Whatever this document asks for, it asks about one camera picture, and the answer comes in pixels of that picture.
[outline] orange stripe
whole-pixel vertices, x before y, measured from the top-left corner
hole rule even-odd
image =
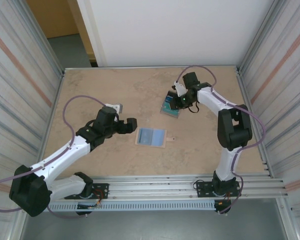
[[[0,191],[9,193],[10,192],[10,187],[8,185],[0,183]]]
[[[291,183],[287,184],[285,186],[285,189],[287,190],[287,192],[291,192],[291,191],[295,191],[297,189],[300,189],[300,180],[294,181],[294,182],[291,182]]]
[[[48,99],[48,97],[44,94],[44,92],[39,88],[36,82],[32,79],[27,70],[22,66],[22,64],[18,61],[18,59],[13,55],[13,53],[9,50],[9,48],[5,45],[5,43],[0,38],[0,48],[1,50],[8,56],[11,62],[15,65],[15,67],[22,73],[22,75],[29,81],[29,83],[33,86],[36,92],[43,98],[43,100],[48,104],[49,107],[52,106],[52,102]]]
[[[274,76],[278,73],[280,68],[283,66],[283,64],[287,61],[287,59],[294,53],[294,51],[299,47],[300,45],[300,34],[299,36],[294,40],[286,54],[283,56],[283,58],[280,60],[280,62],[275,66],[275,68],[272,70],[270,75],[266,78],[264,83],[261,85],[260,89],[256,92],[256,94],[251,99],[251,103],[254,104],[256,99],[259,97],[261,92],[266,88],[266,86],[269,84],[269,82],[274,78]]]

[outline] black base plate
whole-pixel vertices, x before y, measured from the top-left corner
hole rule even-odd
[[[240,192],[240,186],[237,181],[232,188],[227,190],[227,192],[221,193],[215,192],[211,181],[198,181],[195,184],[195,187],[198,198],[225,197],[226,193],[230,193],[230,197],[237,197]]]
[[[94,183],[92,185],[92,193],[88,197],[82,197],[80,194],[77,195],[70,195],[66,196],[64,199],[74,199],[74,200],[80,200],[80,199],[107,199],[108,198],[108,193],[109,193],[109,184],[108,183]],[[103,196],[101,196],[100,191],[94,191],[94,189],[101,190],[103,193]]]

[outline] white wall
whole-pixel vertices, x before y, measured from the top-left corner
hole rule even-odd
[[[78,0],[97,62],[238,65],[273,0]]]

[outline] table surface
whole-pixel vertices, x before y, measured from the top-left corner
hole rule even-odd
[[[167,130],[165,148],[136,145],[136,132],[116,134],[90,154],[68,167],[62,177],[75,172],[96,176],[134,176],[168,174],[207,174],[217,168],[221,146],[217,138],[217,117],[200,104],[198,113],[184,109],[179,118],[160,113],[168,90],[183,68],[86,68],[68,69],[63,80],[45,154],[62,147],[71,132],[64,124],[65,103],[76,95],[89,95],[104,103],[123,104],[120,119],[136,118],[139,127]],[[229,101],[244,103],[233,66],[209,67],[217,77],[215,90]],[[202,68],[196,72],[200,82],[213,83]],[[87,98],[73,100],[65,117],[75,131],[95,119],[101,105]],[[264,168],[256,147],[245,150],[237,166],[239,173],[260,173]]]

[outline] metal wall panel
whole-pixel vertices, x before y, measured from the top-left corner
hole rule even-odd
[[[240,70],[266,126],[268,163],[283,178],[300,226],[300,0],[285,1],[260,39]]]
[[[0,1],[0,179],[38,160],[62,69],[23,1]],[[0,184],[0,209],[11,182]],[[0,213],[0,239],[11,232],[14,213]]]

